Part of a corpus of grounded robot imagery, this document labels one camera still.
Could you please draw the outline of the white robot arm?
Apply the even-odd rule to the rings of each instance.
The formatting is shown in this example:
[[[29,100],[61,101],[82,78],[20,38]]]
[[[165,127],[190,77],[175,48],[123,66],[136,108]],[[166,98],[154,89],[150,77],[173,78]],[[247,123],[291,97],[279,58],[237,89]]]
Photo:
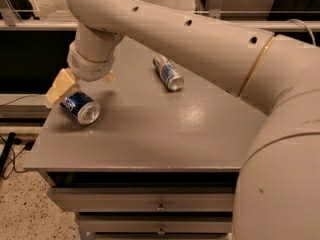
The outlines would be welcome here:
[[[268,115],[244,159],[234,240],[320,240],[319,49],[141,0],[66,0],[78,21],[49,105],[105,77],[128,36]]]

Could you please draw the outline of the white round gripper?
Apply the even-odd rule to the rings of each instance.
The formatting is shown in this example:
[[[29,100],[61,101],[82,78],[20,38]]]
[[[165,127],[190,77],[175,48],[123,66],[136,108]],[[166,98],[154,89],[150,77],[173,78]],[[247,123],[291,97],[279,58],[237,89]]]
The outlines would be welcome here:
[[[79,89],[78,78],[86,82],[104,78],[107,83],[115,84],[116,76],[112,69],[114,56],[105,62],[93,62],[85,59],[76,50],[75,44],[69,46],[67,64],[69,68],[61,69],[52,86],[45,95],[47,108],[61,103],[66,97]]]

